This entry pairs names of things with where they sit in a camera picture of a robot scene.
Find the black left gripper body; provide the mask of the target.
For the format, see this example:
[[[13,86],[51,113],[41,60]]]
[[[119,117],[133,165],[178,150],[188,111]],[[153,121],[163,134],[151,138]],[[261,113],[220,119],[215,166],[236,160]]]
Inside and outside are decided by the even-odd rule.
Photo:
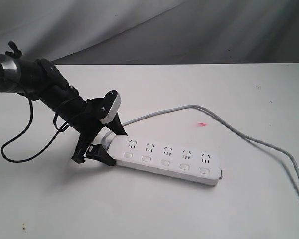
[[[71,126],[80,133],[72,160],[76,163],[84,163],[84,154],[95,136],[105,126],[99,119],[101,116],[101,104],[103,98],[83,100],[73,98],[71,100]]]

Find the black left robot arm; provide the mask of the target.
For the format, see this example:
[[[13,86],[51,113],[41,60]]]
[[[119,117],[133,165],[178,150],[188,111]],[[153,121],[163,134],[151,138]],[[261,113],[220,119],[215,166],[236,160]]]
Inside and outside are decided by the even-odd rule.
[[[11,51],[0,54],[0,93],[16,93],[26,97],[31,112],[25,129],[1,147],[3,158],[12,162],[5,155],[4,149],[30,128],[34,115],[32,102],[40,100],[54,111],[53,124],[57,134],[70,127],[79,132],[73,161],[80,164],[86,159],[93,159],[115,166],[115,159],[104,147],[101,144],[93,145],[92,142],[105,127],[115,135],[126,135],[118,114],[121,104],[119,92],[110,90],[102,98],[85,100],[50,61],[23,60],[17,45],[13,41],[8,45]]]

